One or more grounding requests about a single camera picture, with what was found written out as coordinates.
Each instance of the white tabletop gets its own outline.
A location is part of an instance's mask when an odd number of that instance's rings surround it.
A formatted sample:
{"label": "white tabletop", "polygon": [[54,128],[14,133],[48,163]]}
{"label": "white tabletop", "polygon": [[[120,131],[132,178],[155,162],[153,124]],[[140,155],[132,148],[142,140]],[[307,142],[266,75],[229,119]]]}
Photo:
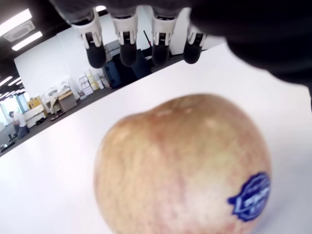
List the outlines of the white tabletop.
{"label": "white tabletop", "polygon": [[225,44],[143,78],[79,110],[0,158],[1,234],[111,234],[93,193],[101,138],[120,118],[175,97],[215,93],[259,126],[273,162],[268,206],[254,234],[308,234],[312,114],[306,88],[238,60]]}

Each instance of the ceiling air vent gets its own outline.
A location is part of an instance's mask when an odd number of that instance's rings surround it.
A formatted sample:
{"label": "ceiling air vent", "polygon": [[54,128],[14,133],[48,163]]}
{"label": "ceiling air vent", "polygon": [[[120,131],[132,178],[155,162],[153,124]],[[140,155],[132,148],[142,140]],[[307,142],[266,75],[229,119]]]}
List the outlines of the ceiling air vent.
{"label": "ceiling air vent", "polygon": [[24,36],[26,36],[29,32],[35,29],[34,24],[31,20],[28,20],[19,26],[13,28],[10,32],[6,33],[3,37],[7,39],[9,42],[14,42]]}

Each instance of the apple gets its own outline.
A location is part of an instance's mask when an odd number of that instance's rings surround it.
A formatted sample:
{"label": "apple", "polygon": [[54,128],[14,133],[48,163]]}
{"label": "apple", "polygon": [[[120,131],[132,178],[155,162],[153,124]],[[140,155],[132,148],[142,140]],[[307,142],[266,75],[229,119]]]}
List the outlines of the apple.
{"label": "apple", "polygon": [[247,234],[270,195],[270,157],[237,106],[191,95],[120,120],[94,188],[115,234]]}

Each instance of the robotic hand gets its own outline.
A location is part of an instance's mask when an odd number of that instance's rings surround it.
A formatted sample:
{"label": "robotic hand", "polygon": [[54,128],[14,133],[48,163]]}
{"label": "robotic hand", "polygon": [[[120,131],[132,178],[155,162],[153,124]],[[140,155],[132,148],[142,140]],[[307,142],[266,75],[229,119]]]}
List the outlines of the robotic hand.
{"label": "robotic hand", "polygon": [[[153,6],[153,62],[162,66],[169,58],[169,45],[180,11],[189,6],[187,1],[116,1],[116,0],[50,0],[59,14],[80,35],[91,66],[100,68],[106,55],[102,42],[102,31],[95,7],[105,5],[111,14],[120,44],[120,57],[125,66],[131,67],[137,56],[137,6]],[[194,25],[188,27],[184,58],[188,63],[198,61],[206,34]]]}
{"label": "robotic hand", "polygon": [[163,65],[176,19],[184,7],[192,8],[184,59],[198,61],[207,35],[223,36],[229,48],[252,66],[266,69],[286,82],[306,85],[312,94],[312,2],[306,0],[50,0],[76,28],[94,67],[105,63],[98,15],[105,5],[110,12],[124,65],[136,60],[138,5],[151,5],[153,62]]}

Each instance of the ceiling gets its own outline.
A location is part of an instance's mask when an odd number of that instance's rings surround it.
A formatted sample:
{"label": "ceiling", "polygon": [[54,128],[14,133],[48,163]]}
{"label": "ceiling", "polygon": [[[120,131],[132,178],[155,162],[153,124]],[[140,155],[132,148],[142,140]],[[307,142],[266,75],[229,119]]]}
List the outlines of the ceiling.
{"label": "ceiling", "polygon": [[[35,26],[35,30],[14,42],[7,41],[3,36],[0,37],[0,82],[9,76],[13,76],[10,82],[20,77],[14,63],[16,57],[69,28],[69,25],[59,16],[49,0],[0,0],[0,24],[26,9],[30,10],[31,21]],[[101,12],[100,15],[104,14],[107,14],[107,11]],[[41,38],[18,51],[12,50],[12,46],[37,31],[42,32],[43,36]],[[15,84],[8,86],[7,84],[10,82],[0,87],[0,94],[20,89]]]}

